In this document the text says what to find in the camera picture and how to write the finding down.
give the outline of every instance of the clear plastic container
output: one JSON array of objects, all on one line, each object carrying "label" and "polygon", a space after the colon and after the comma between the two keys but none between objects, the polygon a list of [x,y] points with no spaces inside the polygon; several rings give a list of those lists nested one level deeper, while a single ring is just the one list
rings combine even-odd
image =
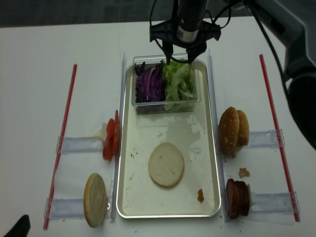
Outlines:
[{"label": "clear plastic container", "polygon": [[[179,60],[186,60],[188,56],[186,54],[175,54],[173,56]],[[141,66],[143,62],[145,62],[145,68],[148,69],[152,66],[155,66],[161,61],[166,61],[165,55],[158,56],[146,56],[146,57],[135,57],[134,58],[134,66]],[[156,113],[170,113],[170,112],[187,112],[193,111],[195,102],[197,101],[197,77],[195,74],[195,62],[190,65],[190,72],[193,78],[193,92],[194,99],[192,100],[179,100],[179,101],[158,101],[158,102],[136,102],[136,82],[137,75],[134,69],[133,74],[133,94],[132,94],[132,105],[136,110],[137,114],[156,114]]]}]

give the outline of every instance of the sliced tomato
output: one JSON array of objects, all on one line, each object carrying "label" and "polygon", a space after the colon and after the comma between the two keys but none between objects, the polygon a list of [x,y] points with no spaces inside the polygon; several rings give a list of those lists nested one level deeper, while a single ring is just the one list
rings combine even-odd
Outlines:
[{"label": "sliced tomato", "polygon": [[119,142],[119,113],[115,111],[114,135],[113,135],[113,153],[116,152]]},{"label": "sliced tomato", "polygon": [[113,136],[107,135],[103,146],[103,159],[112,160],[113,156]]},{"label": "sliced tomato", "polygon": [[114,134],[114,119],[111,118],[108,122],[108,125],[107,125],[107,137],[113,137],[113,134]]},{"label": "sliced tomato", "polygon": [[115,125],[119,124],[119,112],[116,110],[115,111],[115,120],[114,120]]},{"label": "sliced tomato", "polygon": [[118,148],[118,142],[119,142],[119,133],[114,133],[113,136],[113,153],[115,153],[117,151]]}]

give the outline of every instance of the top bun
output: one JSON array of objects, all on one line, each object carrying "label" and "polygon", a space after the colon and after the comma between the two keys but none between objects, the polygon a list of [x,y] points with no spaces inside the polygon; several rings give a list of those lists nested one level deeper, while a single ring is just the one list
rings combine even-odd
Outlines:
[{"label": "top bun", "polygon": [[242,147],[248,145],[249,142],[249,124],[247,116],[243,111],[237,110],[237,113],[239,117],[237,146]]},{"label": "top bun", "polygon": [[220,147],[224,154],[235,157],[235,148],[239,133],[239,116],[234,107],[223,113],[219,122]]}]

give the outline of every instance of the food crumb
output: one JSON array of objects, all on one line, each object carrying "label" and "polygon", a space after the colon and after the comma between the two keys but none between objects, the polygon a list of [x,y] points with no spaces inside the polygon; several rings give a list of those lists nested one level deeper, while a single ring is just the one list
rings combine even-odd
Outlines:
[{"label": "food crumb", "polygon": [[249,173],[249,171],[247,170],[247,168],[240,168],[240,169],[239,169],[239,177],[240,177],[240,178],[249,177],[249,176],[250,176],[250,173]]},{"label": "food crumb", "polygon": [[198,194],[198,197],[197,197],[198,201],[202,203],[202,202],[204,201],[203,190],[200,189],[200,190],[197,192],[197,194]]}]

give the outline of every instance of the red stick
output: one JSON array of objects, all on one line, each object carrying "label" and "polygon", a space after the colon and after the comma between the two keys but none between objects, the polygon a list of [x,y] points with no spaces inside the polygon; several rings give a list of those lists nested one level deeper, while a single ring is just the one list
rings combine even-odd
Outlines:
[{"label": "red stick", "polygon": [[[280,135],[280,132],[279,132],[280,131],[280,127],[279,127],[278,121],[277,121],[277,114],[276,114],[276,110],[275,110],[275,105],[273,103],[273,98],[272,98],[272,93],[271,93],[271,89],[270,89],[270,84],[269,84],[266,64],[265,64],[265,61],[263,59],[263,55],[260,54],[259,57],[260,57],[263,77],[264,77],[265,83],[266,83],[266,88],[267,88],[269,103],[270,103],[270,107],[271,107],[273,122],[275,124],[276,133],[277,133],[277,137],[278,137],[278,143],[280,145],[281,144],[281,140],[280,140],[281,135]],[[292,202],[293,211],[294,211],[294,219],[295,219],[296,222],[299,222],[300,221],[300,216],[299,216],[299,213],[298,213],[298,207],[297,207],[297,204],[296,204],[296,199],[295,199],[295,196],[293,195],[294,191],[293,191],[293,187],[292,187],[290,171],[288,170],[288,167],[287,167],[284,147],[283,146],[279,146],[279,149],[280,149],[282,163],[283,163],[283,168],[284,168],[284,173],[285,173],[285,177],[286,177],[287,188],[288,188],[288,191],[290,192],[290,196],[291,196],[291,202]]]},{"label": "red stick", "polygon": [[[62,126],[61,132],[60,132],[60,144],[63,143],[63,139],[64,139],[64,136],[65,136],[67,119],[68,119],[68,113],[69,113],[69,107],[70,107],[70,101],[71,101],[71,97],[72,97],[73,90],[74,90],[76,72],[77,72],[77,64],[74,64],[73,75],[71,77],[71,82],[70,82],[70,86],[69,86],[69,93],[68,93],[68,99],[67,99],[67,104],[66,104],[66,109],[65,109],[65,114],[64,114],[63,126]],[[57,170],[57,167],[58,167],[59,159],[60,159],[60,153],[58,153],[56,155],[55,167],[54,167],[54,171],[53,171],[53,178],[51,180],[51,185],[50,185],[48,210],[46,212],[45,222],[44,222],[44,227],[43,227],[44,230],[48,229],[50,208],[51,208],[51,204],[52,204],[53,197],[54,197],[54,179],[55,179],[55,173],[56,173],[56,170]]]}]

